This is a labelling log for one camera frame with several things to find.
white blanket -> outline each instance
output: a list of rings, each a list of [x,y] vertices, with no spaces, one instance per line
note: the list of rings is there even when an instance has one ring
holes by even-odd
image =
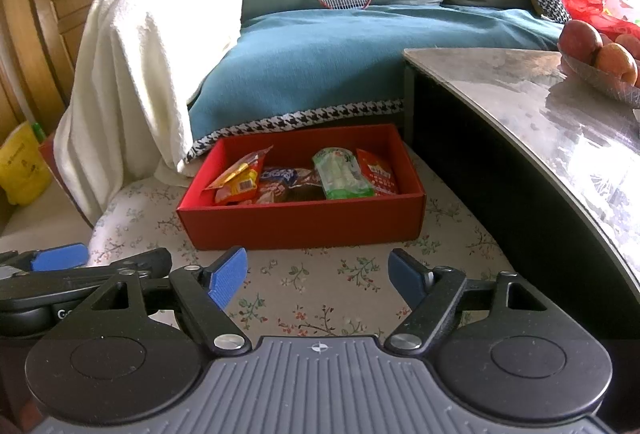
[[[187,104],[240,36],[242,0],[94,0],[56,165],[95,223],[137,179],[193,175]]]

coffee table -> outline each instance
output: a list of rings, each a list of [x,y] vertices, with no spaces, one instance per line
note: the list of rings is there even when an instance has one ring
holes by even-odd
[[[560,54],[407,49],[405,140],[513,267],[599,338],[640,338],[640,135]]]

silver bolt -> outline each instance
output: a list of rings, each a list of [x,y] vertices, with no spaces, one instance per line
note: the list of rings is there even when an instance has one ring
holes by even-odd
[[[391,343],[391,345],[396,349],[403,351],[412,351],[414,349],[418,349],[422,345],[422,341],[419,337],[409,333],[393,335],[389,338],[389,343]]]
[[[220,335],[213,341],[213,345],[225,351],[235,351],[244,346],[244,338],[240,335]]]

open red box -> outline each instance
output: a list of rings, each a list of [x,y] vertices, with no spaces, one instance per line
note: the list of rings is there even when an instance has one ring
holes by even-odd
[[[313,168],[325,147],[361,148],[391,164],[400,195],[337,201],[213,206],[213,179],[245,154],[273,145],[265,166]],[[220,139],[178,205],[178,216],[200,250],[240,245],[251,249],[350,246],[414,240],[426,196],[394,125],[332,127]]]

table top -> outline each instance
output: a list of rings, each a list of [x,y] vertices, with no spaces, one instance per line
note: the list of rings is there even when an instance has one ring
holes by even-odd
[[[640,129],[633,111],[562,74],[558,52],[406,49],[404,57],[554,182],[612,247],[638,294]]]

